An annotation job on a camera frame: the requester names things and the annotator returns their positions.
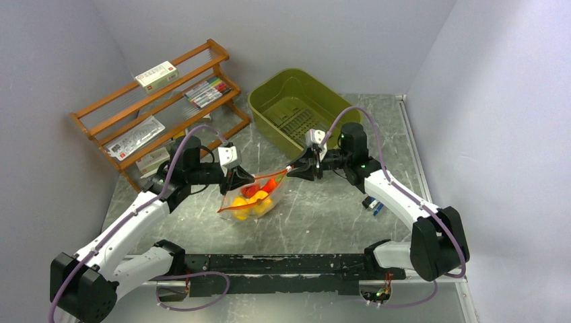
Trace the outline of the dark red toy strawberry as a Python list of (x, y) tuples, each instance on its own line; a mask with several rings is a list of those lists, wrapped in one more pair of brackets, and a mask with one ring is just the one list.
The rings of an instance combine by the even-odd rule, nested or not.
[(253, 197), (259, 190), (261, 189), (259, 184), (251, 184), (248, 186), (243, 186), (240, 189), (240, 193), (241, 195), (245, 198), (245, 199), (250, 199), (251, 197)]

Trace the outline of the clear zip top bag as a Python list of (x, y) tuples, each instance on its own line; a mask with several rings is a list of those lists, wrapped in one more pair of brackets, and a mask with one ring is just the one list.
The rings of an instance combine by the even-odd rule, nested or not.
[(288, 169), (254, 175), (254, 182), (228, 191), (217, 214), (226, 219), (248, 221), (272, 211), (282, 201), (288, 184)]

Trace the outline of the orange toy carrot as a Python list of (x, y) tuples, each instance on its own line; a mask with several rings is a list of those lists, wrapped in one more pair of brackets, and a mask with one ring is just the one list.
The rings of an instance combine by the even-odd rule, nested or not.
[(280, 185), (282, 179), (283, 176), (275, 176), (268, 179), (268, 181), (266, 181), (266, 183), (261, 187), (261, 190), (268, 194), (272, 193)]

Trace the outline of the yellow toy bell pepper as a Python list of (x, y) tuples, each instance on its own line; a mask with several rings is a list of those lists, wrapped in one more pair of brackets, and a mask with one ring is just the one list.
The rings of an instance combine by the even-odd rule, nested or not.
[(262, 190), (248, 199), (248, 203), (253, 204), (252, 209), (258, 216), (266, 214), (273, 207), (273, 201), (269, 198), (269, 194)]

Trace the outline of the yellow toy mango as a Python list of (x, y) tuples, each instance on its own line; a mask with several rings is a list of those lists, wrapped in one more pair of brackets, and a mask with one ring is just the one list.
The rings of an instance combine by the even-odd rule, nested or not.
[(250, 207), (248, 201), (241, 196), (238, 196), (234, 199), (231, 205), (231, 214), (232, 216), (240, 221), (245, 221), (249, 217)]

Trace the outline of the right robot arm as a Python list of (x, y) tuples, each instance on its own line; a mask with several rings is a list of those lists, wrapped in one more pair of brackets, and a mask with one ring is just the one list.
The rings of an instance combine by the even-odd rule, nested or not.
[(314, 181), (325, 171), (343, 170), (346, 180), (395, 214), (410, 230), (410, 242), (382, 240), (365, 249), (364, 272), (381, 278), (390, 268), (415, 271), (433, 281), (453, 270), (465, 270), (469, 249), (459, 212), (438, 207), (400, 183), (368, 150), (363, 126), (343, 124), (338, 148), (321, 147), (325, 132), (310, 129), (305, 150), (288, 165), (289, 177)]

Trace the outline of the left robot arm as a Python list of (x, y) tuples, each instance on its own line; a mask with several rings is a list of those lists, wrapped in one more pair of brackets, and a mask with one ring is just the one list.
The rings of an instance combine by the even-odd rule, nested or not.
[(155, 277), (181, 278), (187, 269), (184, 249), (166, 240), (130, 260), (127, 253), (155, 224), (171, 214), (194, 185), (217, 185), (221, 194), (252, 184), (230, 142), (201, 162), (205, 147), (193, 135), (175, 141), (163, 163), (131, 206), (75, 254), (60, 253), (51, 263), (49, 322), (101, 322), (130, 291)]

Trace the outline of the olive green plastic basin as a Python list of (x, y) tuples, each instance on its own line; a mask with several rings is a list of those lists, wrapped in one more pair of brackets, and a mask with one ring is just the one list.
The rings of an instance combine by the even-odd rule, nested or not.
[(337, 116), (351, 106), (312, 75), (296, 68), (284, 69), (253, 89), (247, 103), (258, 132), (289, 159), (304, 150), (308, 130), (328, 131)]

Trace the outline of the blue stapler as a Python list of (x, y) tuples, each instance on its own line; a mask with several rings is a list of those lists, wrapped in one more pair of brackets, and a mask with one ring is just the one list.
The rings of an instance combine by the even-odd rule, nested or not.
[(384, 205), (380, 201), (371, 196), (367, 196), (362, 201), (362, 206), (367, 210), (371, 210), (373, 212), (374, 217), (377, 216), (380, 210), (384, 207)]

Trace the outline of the wooden shelf rack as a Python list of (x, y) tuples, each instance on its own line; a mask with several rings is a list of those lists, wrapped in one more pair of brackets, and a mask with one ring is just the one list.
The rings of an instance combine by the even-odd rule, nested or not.
[[(178, 69), (179, 77), (158, 91), (146, 94), (133, 80), (129, 85), (79, 112), (70, 113), (70, 117), (118, 173), (124, 176), (136, 191), (140, 191), (145, 178), (141, 177), (135, 162), (161, 147), (169, 148), (175, 137), (200, 125), (201, 119), (206, 115), (216, 116), (214, 128), (220, 132), (212, 142), (203, 142), (210, 150), (215, 150), (224, 140), (250, 124), (248, 114), (234, 102), (234, 98), (241, 93), (240, 88), (221, 68), (221, 63), (229, 58), (224, 47), (209, 39), (170, 61)], [(194, 107), (184, 97), (184, 93), (213, 76), (224, 80), (232, 90), (205, 108)], [(110, 157), (104, 146), (150, 116), (159, 120), (166, 129), (123, 161)]]

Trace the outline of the small box under shelf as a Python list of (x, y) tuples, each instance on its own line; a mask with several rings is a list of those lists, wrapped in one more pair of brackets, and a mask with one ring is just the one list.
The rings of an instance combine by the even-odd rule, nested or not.
[(165, 147), (161, 147), (135, 162), (137, 169), (141, 173), (142, 178), (147, 178), (154, 175), (159, 166), (170, 159), (170, 154)]

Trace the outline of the pack of coloured markers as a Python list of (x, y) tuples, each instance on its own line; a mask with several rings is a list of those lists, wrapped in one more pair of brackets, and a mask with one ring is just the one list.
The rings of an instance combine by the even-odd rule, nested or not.
[(185, 92), (184, 97), (194, 107), (202, 109), (214, 103), (231, 90), (232, 88), (224, 80), (218, 76), (213, 76)]

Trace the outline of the clear flat plastic package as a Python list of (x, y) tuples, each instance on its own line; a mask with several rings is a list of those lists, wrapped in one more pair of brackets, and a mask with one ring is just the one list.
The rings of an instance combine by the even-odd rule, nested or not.
[(104, 146), (110, 157), (123, 161), (139, 148), (158, 136), (166, 127), (154, 116), (146, 118), (143, 122), (120, 135)]

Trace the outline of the white green box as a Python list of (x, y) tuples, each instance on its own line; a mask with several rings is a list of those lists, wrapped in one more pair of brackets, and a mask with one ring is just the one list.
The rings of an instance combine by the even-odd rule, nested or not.
[(146, 92), (152, 94), (171, 81), (179, 77), (178, 69), (170, 61), (164, 61), (159, 65), (137, 75), (134, 80)]

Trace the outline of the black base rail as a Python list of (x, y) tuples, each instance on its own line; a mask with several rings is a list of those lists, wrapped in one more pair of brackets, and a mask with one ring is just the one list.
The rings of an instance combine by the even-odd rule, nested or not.
[(371, 248), (349, 254), (188, 254), (167, 240), (154, 244), (174, 257), (166, 276), (189, 284), (189, 297), (229, 294), (359, 295), (361, 281), (403, 280), (402, 268), (382, 268)]

